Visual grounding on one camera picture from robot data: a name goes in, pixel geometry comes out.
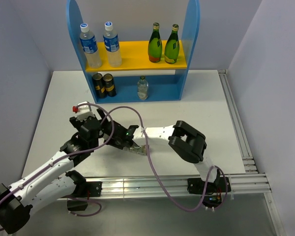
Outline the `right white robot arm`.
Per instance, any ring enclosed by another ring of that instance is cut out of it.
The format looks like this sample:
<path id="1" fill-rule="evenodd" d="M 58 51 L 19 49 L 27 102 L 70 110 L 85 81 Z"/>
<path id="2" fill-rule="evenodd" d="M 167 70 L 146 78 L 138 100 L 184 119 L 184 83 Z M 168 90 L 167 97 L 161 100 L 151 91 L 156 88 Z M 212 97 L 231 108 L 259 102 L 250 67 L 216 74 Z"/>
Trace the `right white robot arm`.
<path id="1" fill-rule="evenodd" d="M 204 157 L 207 148 L 205 135 L 182 120 L 170 126 L 131 125 L 128 128 L 116 121 L 103 121 L 103 138 L 107 140 L 111 133 L 113 136 L 108 145 L 135 154 L 146 156 L 151 153 L 153 146 L 169 146 L 182 160 L 195 165 L 205 190 L 212 192 L 220 185 L 220 171 L 210 171 L 213 163 L 208 157 Z"/>

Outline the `green glass bottle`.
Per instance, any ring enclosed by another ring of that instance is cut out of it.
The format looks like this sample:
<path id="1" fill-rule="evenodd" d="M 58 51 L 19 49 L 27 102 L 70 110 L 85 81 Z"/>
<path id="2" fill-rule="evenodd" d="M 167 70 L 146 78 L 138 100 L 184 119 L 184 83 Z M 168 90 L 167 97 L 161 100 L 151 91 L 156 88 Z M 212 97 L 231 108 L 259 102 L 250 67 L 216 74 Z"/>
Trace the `green glass bottle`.
<path id="1" fill-rule="evenodd" d="M 178 24 L 173 24 L 172 32 L 167 40 L 164 51 L 164 59 L 166 63 L 174 64 L 179 55 L 179 39 L 178 39 Z"/>
<path id="2" fill-rule="evenodd" d="M 159 27 L 159 23 L 153 23 L 153 31 L 148 43 L 148 58 L 153 63 L 159 62 L 162 56 L 162 40 Z"/>

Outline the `blue label water bottle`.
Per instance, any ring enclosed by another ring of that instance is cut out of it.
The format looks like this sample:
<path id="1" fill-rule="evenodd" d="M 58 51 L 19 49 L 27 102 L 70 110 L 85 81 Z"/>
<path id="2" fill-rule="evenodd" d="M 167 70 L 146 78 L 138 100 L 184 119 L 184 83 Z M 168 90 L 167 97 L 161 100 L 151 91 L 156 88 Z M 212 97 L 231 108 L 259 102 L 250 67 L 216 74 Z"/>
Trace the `blue label water bottle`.
<path id="1" fill-rule="evenodd" d="M 87 58 L 89 67 L 99 68 L 102 60 L 99 55 L 98 45 L 94 33 L 89 29 L 87 23 L 80 24 L 80 42 Z"/>
<path id="2" fill-rule="evenodd" d="M 107 52 L 108 62 L 111 67 L 119 67 L 122 64 L 118 33 L 112 22 L 105 22 L 103 33 L 104 46 Z"/>

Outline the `clear glass bottle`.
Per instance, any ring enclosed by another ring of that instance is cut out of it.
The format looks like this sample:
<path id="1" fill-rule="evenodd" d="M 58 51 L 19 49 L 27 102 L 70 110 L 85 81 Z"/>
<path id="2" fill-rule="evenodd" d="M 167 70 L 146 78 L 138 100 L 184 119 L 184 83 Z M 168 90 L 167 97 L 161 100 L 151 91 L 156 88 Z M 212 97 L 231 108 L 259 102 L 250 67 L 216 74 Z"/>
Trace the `clear glass bottle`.
<path id="1" fill-rule="evenodd" d="M 130 153 L 142 155 L 142 156 L 147 156 L 146 145 L 137 146 L 137 147 L 124 147 L 123 150 Z"/>
<path id="2" fill-rule="evenodd" d="M 145 76 L 141 76 L 137 82 L 137 95 L 141 100 L 146 100 L 148 97 L 148 81 Z"/>

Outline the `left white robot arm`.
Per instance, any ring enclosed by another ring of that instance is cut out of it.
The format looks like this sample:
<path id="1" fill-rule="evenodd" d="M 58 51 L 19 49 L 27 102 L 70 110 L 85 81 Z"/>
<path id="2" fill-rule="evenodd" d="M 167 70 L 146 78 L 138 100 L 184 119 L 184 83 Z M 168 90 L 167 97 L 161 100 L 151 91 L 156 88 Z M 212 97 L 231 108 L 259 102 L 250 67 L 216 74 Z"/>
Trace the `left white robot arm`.
<path id="1" fill-rule="evenodd" d="M 99 107 L 97 119 L 90 105 L 74 106 L 70 118 L 77 132 L 54 156 L 26 177 L 10 185 L 0 184 L 0 232 L 13 234 L 27 224 L 36 211 L 67 195 L 85 193 L 85 178 L 74 167 L 99 149 L 107 111 Z"/>

